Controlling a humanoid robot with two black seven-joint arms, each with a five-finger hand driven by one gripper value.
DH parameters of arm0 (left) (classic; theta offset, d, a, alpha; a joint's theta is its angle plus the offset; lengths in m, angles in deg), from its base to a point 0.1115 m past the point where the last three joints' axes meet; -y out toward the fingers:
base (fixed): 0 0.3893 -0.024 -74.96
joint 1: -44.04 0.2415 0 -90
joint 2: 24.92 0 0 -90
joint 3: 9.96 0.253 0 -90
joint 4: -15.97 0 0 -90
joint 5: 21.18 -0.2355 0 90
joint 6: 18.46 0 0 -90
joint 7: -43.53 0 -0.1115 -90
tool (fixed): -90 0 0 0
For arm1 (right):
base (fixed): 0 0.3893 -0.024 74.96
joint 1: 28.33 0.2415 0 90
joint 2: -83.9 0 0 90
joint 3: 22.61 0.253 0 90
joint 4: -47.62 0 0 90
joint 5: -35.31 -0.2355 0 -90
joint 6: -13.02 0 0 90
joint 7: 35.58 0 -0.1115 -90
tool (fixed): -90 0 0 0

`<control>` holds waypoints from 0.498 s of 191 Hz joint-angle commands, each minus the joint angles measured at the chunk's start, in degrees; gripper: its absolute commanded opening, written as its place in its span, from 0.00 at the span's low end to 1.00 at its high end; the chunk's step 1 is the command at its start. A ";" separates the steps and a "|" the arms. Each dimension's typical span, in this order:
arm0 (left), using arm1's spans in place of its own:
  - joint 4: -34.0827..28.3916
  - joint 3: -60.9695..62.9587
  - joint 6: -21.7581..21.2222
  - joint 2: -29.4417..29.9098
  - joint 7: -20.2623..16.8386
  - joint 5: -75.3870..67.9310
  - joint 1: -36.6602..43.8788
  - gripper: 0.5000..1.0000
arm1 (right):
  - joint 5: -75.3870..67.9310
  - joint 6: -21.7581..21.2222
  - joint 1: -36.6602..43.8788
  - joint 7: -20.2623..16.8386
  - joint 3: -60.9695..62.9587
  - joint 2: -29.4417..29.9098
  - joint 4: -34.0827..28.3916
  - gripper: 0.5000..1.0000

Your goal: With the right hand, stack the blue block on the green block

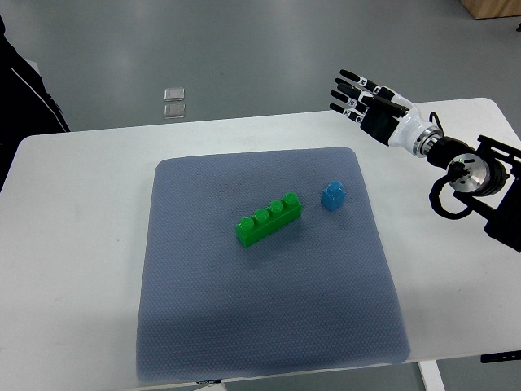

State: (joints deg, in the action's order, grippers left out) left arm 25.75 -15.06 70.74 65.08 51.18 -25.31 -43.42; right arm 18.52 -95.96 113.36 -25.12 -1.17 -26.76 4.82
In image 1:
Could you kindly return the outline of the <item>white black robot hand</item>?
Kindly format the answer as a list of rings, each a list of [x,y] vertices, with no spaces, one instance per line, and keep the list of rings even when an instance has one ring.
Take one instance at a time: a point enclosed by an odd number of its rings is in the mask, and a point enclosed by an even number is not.
[[[425,157],[443,130],[422,118],[418,107],[394,90],[346,69],[339,71],[330,109],[347,117],[371,138]]]

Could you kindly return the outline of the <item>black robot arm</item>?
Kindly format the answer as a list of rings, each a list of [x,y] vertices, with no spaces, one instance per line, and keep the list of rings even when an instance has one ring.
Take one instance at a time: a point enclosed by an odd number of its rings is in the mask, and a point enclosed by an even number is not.
[[[477,213],[487,220],[484,232],[500,243],[520,250],[520,150],[481,135],[479,146],[435,136],[425,144],[427,161],[446,170],[429,194],[433,211],[449,220]],[[457,213],[440,200],[444,186],[466,207]]]

